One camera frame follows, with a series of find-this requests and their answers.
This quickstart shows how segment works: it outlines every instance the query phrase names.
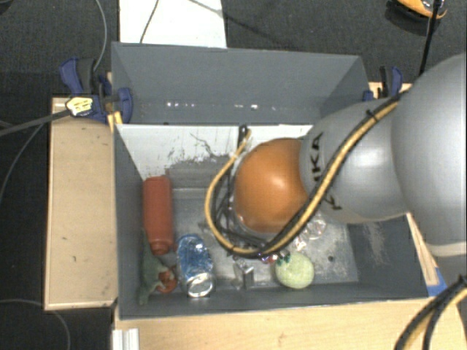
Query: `gray robot arm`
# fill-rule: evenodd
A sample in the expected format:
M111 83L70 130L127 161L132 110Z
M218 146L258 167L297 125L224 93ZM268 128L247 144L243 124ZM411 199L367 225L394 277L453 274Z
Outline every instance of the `gray robot arm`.
M353 126L384 101L351 106L310 130L300 167L308 191ZM445 280L467 273L465 53L425 72L359 141L321 210L347 223L410 211Z

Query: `gray bin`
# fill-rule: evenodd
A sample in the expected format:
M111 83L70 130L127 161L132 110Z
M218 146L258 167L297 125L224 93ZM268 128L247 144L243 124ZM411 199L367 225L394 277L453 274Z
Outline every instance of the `gray bin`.
M238 290L223 266L217 269L217 289L210 297L190 299L177 289L153 295L146 306L139 306L146 177L171 177L176 234L202 233L198 224L203 221L204 193L234 149L238 125L253 125L254 144L276 135L300 136L328 113L360 102L368 83L355 56L120 43L112 45L112 77L115 89L130 87L135 102L131 124L118 126L115 133L121 319L427 296L412 234L401 218L329 227L321 244L331 246L321 247L325 262L317 266L315 282L306 289L264 284ZM228 263L217 244L209 247L215 264Z

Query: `red bottle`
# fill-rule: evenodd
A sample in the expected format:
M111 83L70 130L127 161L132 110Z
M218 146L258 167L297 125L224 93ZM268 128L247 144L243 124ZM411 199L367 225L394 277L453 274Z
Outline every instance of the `red bottle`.
M172 187L167 176L143 182L143 225L154 255L167 254L174 246Z

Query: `green ball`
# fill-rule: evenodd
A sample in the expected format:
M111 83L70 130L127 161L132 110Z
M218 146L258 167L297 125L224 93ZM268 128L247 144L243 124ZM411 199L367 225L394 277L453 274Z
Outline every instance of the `green ball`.
M297 252L290 253L288 261L275 265L277 280L282 285L293 289L308 287L314 278L312 261L305 255Z

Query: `aluminum can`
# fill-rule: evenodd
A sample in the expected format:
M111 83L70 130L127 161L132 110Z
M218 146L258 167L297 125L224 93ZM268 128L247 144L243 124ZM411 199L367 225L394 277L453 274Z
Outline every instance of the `aluminum can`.
M195 233L177 241L177 272L188 297L205 297L215 288L213 264L203 239Z

